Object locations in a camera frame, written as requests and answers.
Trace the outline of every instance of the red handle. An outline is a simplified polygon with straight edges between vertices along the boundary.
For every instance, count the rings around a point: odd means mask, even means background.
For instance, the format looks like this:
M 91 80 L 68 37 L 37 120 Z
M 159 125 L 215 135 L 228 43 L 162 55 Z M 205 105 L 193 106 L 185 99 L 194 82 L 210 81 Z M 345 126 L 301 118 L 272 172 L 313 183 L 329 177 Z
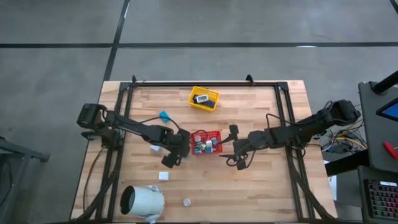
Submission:
M 392 144 L 385 141 L 385 142 L 383 142 L 383 146 L 387 150 L 387 152 L 390 154 L 390 156 L 392 156 L 394 159 L 398 159 L 398 153 L 397 153 L 396 149 L 394 148 L 394 146 L 392 146 Z

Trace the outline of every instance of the black object in yellow bin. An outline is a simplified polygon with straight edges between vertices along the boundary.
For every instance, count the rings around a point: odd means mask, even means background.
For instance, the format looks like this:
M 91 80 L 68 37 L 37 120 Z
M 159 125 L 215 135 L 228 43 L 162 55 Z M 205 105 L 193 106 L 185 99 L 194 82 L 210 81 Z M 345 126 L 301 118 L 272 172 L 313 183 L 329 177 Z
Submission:
M 198 95 L 194 95 L 194 96 L 193 96 L 193 102 L 194 102 L 194 103 L 200 104 L 200 105 L 205 105 L 205 106 L 214 108 L 214 105 L 216 104 L 215 102 L 213 102 L 213 101 L 211 101 L 211 100 L 208 100 L 208 101 L 206 101 L 206 102 L 198 103 L 198 102 L 197 102 L 197 96 L 198 96 Z

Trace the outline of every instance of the wooden table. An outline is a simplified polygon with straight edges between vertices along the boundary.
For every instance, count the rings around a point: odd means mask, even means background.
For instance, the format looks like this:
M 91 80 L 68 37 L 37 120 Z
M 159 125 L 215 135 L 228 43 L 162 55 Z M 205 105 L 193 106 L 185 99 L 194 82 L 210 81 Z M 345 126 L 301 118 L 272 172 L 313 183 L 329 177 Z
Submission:
M 104 82 L 99 103 L 110 110 L 114 108 L 120 82 Z M 288 81 L 290 97 L 296 120 L 311 115 L 303 81 Z M 152 118 L 165 110 L 181 128 L 188 131 L 205 129 L 220 130 L 225 138 L 230 124 L 237 124 L 239 137 L 246 138 L 253 130 L 267 127 L 265 114 L 278 115 L 275 92 L 270 87 L 211 87 L 220 93 L 213 113 L 192 108 L 187 99 L 191 87 L 137 87 L 134 89 L 130 118 L 136 121 Z M 270 118 L 271 126 L 280 121 Z M 161 120 L 148 122 L 160 124 L 177 131 L 171 123 Z M 97 153 L 100 141 L 89 143 L 80 178 L 72 218 L 82 213 L 83 188 L 88 171 Z M 233 152 L 231 142 L 223 146 L 224 152 Z M 336 209 L 326 176 L 319 147 L 306 148 L 304 157 L 310 188 L 319 202 L 336 217 Z M 165 195 L 165 210 L 159 222 L 273 222 L 296 221 L 285 150 L 266 149 L 257 151 L 250 168 L 237 171 L 228 167 L 226 159 L 218 156 L 189 155 L 179 167 L 169 169 L 160 161 L 164 154 L 149 149 L 141 137 L 127 134 L 121 167 L 114 222 L 143 222 L 142 219 L 122 215 L 119 210 L 120 195 L 128 185 L 158 185 Z M 87 190 L 86 206 L 98 193 L 101 185 L 105 152 L 98 159 Z M 159 171 L 169 171 L 169 181 L 159 181 Z M 183 199 L 192 201 L 183 206 Z M 306 214 L 305 199 L 300 193 Z

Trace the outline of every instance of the small cube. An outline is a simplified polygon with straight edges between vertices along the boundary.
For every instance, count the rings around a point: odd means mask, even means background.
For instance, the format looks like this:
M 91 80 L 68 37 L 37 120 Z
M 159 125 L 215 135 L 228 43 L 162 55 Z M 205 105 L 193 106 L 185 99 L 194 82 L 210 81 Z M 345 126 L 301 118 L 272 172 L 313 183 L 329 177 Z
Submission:
M 150 145 L 150 149 L 152 149 L 155 152 L 159 152 L 160 151 L 160 146 Z
M 211 142 L 213 143 L 213 145 L 217 145 L 217 143 L 218 143 L 218 141 L 217 141 L 216 138 L 212 138 L 212 139 L 211 139 Z
M 169 180 L 169 172 L 159 172 L 159 180 Z
M 195 136 L 195 142 L 198 144 L 201 141 L 201 137 L 200 136 Z
M 195 148 L 195 154 L 201 154 L 201 149 Z
M 182 203 L 184 204 L 185 207 L 188 207 L 191 205 L 191 200 L 189 200 L 189 198 L 184 199 L 184 201 L 182 201 Z
M 207 140 L 206 147 L 211 147 L 211 146 L 213 146 L 213 143 L 211 142 L 211 140 Z
M 205 153 L 212 153 L 213 152 L 213 148 L 212 147 L 206 147 L 205 148 Z
M 166 111 L 162 111 L 159 113 L 160 118 L 164 121 L 164 122 L 168 122 L 170 121 L 170 117 L 168 116 L 168 114 L 166 113 Z

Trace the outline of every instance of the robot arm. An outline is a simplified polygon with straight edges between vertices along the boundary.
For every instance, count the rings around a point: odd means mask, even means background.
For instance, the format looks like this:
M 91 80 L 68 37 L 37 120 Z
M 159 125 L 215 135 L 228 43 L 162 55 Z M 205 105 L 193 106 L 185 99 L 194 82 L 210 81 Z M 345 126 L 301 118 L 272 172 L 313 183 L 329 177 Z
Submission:
M 178 166 L 181 158 L 187 157 L 190 151 L 188 131 L 179 129 L 177 134 L 174 134 L 173 129 L 160 125 L 145 125 L 120 116 L 114 111 L 108 111 L 103 105 L 84 104 L 77 123 L 82 128 L 93 130 L 82 133 L 84 137 L 90 139 L 90 136 L 101 136 L 103 147 L 109 149 L 118 150 L 121 146 L 122 136 L 117 129 L 141 136 L 144 141 L 170 151 L 170 154 L 162 159 L 162 163 L 169 168 Z
M 234 154 L 222 155 L 221 157 L 227 157 L 228 160 L 236 162 L 234 166 L 236 166 L 238 170 L 245 169 L 247 168 L 245 160 L 248 157 L 247 152 L 249 151 L 266 148 L 275 149 L 284 146 L 303 148 L 311 141 L 313 135 L 334 125 L 346 126 L 353 124 L 360 116 L 361 113 L 354 108 L 350 101 L 340 100 L 331 102 L 329 106 L 326 104 L 326 106 L 316 114 L 297 123 L 291 123 L 288 127 L 269 127 L 263 131 L 251 131 L 247 139 L 236 140 L 230 138 L 228 140 L 234 140 Z M 230 130 L 230 135 L 232 136 L 238 133 L 238 127 L 236 125 L 232 128 L 230 127 Z

